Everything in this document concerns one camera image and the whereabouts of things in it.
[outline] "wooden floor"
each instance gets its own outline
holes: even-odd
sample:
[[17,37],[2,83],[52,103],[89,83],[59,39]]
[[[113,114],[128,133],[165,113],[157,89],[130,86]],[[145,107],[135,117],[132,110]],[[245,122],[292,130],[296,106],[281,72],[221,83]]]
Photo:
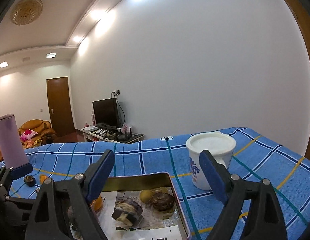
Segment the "wooden floor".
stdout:
[[84,137],[81,132],[74,132],[54,140],[54,143],[68,143],[68,142],[84,142]]

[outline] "metal tray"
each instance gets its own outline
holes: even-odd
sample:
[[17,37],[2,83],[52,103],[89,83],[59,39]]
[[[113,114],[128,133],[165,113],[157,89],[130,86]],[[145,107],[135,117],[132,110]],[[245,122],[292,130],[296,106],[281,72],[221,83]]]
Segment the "metal tray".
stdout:
[[175,203],[177,206],[177,211],[182,222],[178,225],[182,239],[191,239],[191,231],[187,225],[181,203],[178,199],[171,177],[167,172],[158,172],[136,176],[109,177],[102,191],[138,191],[158,187],[170,187],[172,189],[172,193],[174,195]]

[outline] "armchair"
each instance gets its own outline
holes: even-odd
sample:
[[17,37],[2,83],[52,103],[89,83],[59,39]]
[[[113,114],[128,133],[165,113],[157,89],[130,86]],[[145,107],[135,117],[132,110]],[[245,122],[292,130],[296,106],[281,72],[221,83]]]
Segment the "armchair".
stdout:
[[52,125],[49,121],[43,121],[39,119],[30,120],[24,123],[21,128],[18,129],[19,135],[21,136],[26,130],[33,130],[38,134],[34,136],[31,140],[36,141],[36,139],[42,139],[46,141],[48,136],[56,138],[56,132],[52,128]]

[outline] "black monitor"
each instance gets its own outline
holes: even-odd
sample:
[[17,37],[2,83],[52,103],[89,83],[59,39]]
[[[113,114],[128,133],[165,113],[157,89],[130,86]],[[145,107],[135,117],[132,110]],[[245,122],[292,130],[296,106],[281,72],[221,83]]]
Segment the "black monitor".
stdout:
[[116,98],[93,102],[96,123],[120,127]]

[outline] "blue gripper pad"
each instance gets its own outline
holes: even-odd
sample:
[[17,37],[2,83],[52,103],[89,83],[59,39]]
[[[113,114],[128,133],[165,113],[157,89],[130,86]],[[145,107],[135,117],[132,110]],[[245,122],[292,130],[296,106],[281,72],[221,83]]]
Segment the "blue gripper pad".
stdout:
[[229,175],[229,172],[226,170],[224,165],[216,162],[216,160],[208,150],[202,151],[200,153],[199,165],[201,166],[202,171],[216,199],[220,200],[225,205],[228,202],[229,198],[226,194],[226,185],[222,176],[227,177]]
[[11,177],[14,180],[22,178],[23,176],[30,174],[33,171],[33,166],[31,163],[25,163],[22,166],[16,167],[11,170]]
[[115,164],[115,154],[106,150],[101,158],[84,172],[83,194],[87,203],[97,199]]

